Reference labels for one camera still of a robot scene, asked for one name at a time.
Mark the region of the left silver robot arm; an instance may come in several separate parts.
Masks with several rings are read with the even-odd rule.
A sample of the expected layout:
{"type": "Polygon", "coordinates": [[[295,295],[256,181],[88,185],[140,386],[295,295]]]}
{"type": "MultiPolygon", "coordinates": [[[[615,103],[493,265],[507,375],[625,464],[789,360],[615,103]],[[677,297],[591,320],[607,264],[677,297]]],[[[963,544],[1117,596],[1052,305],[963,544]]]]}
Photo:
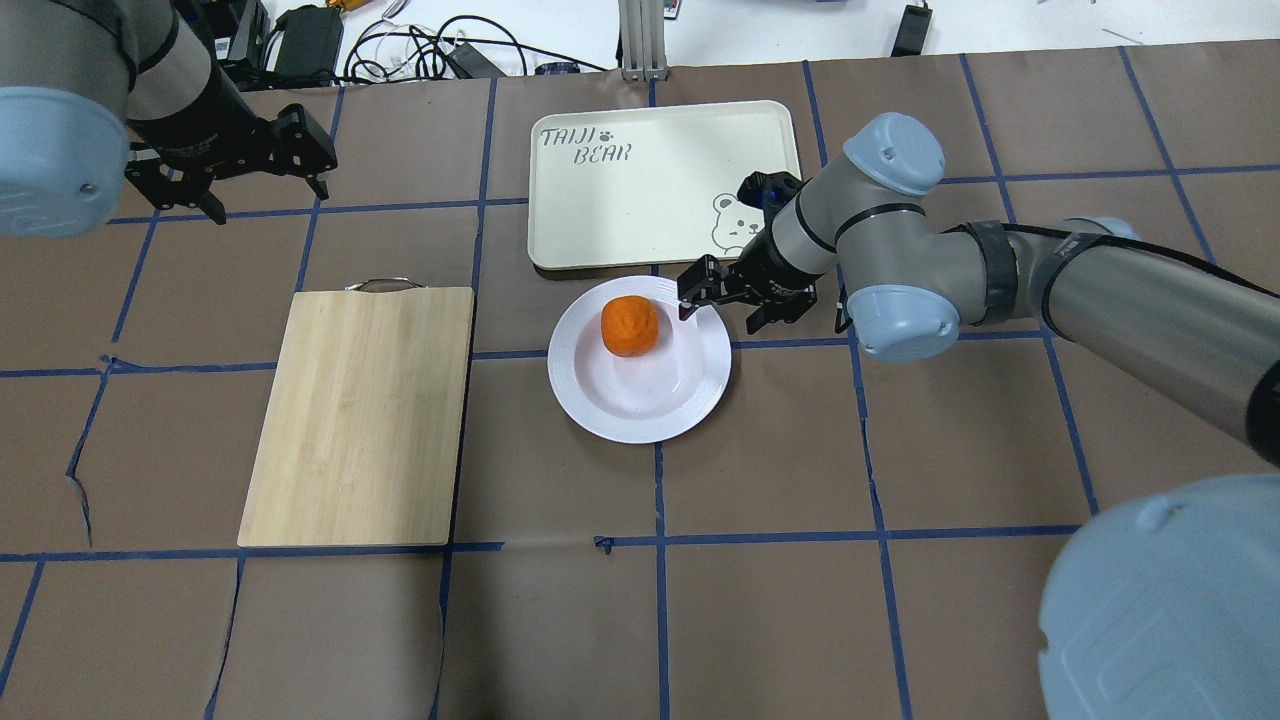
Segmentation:
{"type": "Polygon", "coordinates": [[[216,181],[292,176],[325,200],[330,135],[300,104],[257,115],[169,1],[1,5],[1,227],[64,238],[110,220],[124,184],[221,224],[216,181]]]}

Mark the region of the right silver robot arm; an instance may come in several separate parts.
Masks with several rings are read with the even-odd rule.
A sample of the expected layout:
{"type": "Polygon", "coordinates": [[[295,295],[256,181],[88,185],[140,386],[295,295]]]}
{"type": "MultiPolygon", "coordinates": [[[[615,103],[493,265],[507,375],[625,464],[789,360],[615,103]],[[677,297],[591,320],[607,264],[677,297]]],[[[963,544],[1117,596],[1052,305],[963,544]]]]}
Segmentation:
{"type": "MultiPolygon", "coordinates": [[[[749,333],[792,323],[838,268],[840,329],[882,363],[951,348],[964,325],[1034,318],[1277,464],[1277,296],[1112,218],[968,222],[922,200],[945,154],[884,113],[801,181],[749,176],[764,213],[730,264],[677,279],[681,318],[749,304],[749,333]]],[[[1039,605],[1052,719],[1275,719],[1277,474],[1217,477],[1101,512],[1057,556],[1039,605]]]]}

